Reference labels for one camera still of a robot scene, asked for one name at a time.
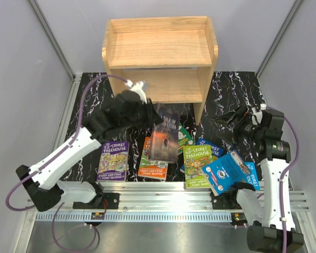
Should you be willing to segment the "dark Tale of Two Cities book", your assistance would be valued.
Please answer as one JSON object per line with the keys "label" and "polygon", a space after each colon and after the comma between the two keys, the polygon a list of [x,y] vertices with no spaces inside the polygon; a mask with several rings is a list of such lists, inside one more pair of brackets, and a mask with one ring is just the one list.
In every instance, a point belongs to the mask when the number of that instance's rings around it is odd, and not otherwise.
{"label": "dark Tale of Two Cities book", "polygon": [[153,128],[149,159],[175,163],[179,155],[180,114],[165,104],[158,104],[157,113],[163,121]]}

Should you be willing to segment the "orange 78-Storey Treehouse book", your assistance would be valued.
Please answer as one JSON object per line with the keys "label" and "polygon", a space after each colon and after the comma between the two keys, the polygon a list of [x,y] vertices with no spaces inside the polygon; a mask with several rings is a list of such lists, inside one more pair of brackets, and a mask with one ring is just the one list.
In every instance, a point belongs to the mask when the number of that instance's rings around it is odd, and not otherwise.
{"label": "orange 78-Storey Treehouse book", "polygon": [[142,178],[166,180],[168,163],[160,160],[151,160],[149,158],[150,145],[151,138],[146,137],[137,175]]}

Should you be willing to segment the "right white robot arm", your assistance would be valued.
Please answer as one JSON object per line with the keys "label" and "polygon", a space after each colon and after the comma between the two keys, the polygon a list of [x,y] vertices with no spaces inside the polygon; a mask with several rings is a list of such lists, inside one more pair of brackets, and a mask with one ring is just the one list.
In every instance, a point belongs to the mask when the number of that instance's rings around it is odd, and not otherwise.
{"label": "right white robot arm", "polygon": [[264,204],[257,198],[251,172],[237,151],[201,166],[201,173],[214,197],[224,199],[233,209],[241,209],[247,219],[248,248],[258,252],[295,252],[304,245],[292,218],[289,198],[290,145],[281,139],[286,117],[265,104],[239,108],[215,118],[230,133],[218,132],[218,138],[231,146],[243,139],[252,141],[259,154],[264,184]]}

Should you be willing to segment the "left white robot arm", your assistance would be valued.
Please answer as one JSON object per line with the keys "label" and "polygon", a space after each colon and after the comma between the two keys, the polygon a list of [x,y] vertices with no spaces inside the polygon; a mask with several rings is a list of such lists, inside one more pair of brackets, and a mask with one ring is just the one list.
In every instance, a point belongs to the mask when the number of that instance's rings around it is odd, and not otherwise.
{"label": "left white robot arm", "polygon": [[48,157],[31,167],[21,165],[16,174],[40,212],[60,202],[98,209],[104,195],[100,184],[95,180],[64,182],[60,178],[83,157],[111,141],[121,129],[151,128],[161,122],[143,90],[125,90],[79,124],[78,130]]}

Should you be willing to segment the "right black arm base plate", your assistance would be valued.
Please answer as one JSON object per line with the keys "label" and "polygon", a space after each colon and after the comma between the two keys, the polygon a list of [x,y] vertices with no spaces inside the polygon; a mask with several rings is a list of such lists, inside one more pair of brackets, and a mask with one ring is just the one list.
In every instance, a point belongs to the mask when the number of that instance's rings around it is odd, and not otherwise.
{"label": "right black arm base plate", "polygon": [[237,194],[223,193],[219,196],[215,196],[214,193],[210,193],[211,204],[214,210],[238,210],[242,209],[236,201]]}

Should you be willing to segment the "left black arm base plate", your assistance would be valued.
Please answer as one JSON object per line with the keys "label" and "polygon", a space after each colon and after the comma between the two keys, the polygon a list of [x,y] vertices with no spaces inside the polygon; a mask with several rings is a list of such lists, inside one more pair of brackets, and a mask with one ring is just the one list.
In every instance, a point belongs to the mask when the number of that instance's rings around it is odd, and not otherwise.
{"label": "left black arm base plate", "polygon": [[104,193],[102,198],[94,203],[74,202],[73,209],[111,209],[117,210],[120,203],[120,194],[115,192]]}

